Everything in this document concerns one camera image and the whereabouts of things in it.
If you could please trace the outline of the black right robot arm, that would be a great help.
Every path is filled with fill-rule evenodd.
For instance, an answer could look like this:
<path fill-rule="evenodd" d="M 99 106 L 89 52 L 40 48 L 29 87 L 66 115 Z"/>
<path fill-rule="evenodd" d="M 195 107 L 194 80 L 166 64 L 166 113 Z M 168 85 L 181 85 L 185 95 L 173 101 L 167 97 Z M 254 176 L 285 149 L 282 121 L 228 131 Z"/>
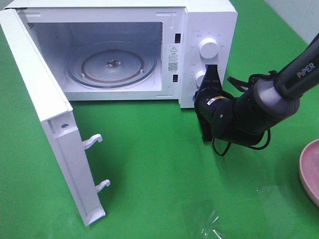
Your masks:
<path fill-rule="evenodd" d="M 319 83 L 319 38 L 281 71 L 253 74 L 248 82 L 229 77 L 243 94 L 223 90 L 217 65 L 208 65 L 194 107 L 203 141 L 216 138 L 256 149 L 270 128 L 297 112 L 300 97 Z"/>

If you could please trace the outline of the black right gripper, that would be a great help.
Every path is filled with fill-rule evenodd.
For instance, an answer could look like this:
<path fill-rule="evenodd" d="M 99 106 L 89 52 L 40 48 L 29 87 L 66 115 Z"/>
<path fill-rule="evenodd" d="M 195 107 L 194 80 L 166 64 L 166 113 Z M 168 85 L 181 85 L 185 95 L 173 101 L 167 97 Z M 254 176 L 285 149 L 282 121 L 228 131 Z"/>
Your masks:
<path fill-rule="evenodd" d="M 199 120 L 204 142 L 214 138 L 236 142 L 234 118 L 236 98 L 221 89 L 217 65 L 207 65 L 206 72 L 194 96 L 194 108 Z"/>

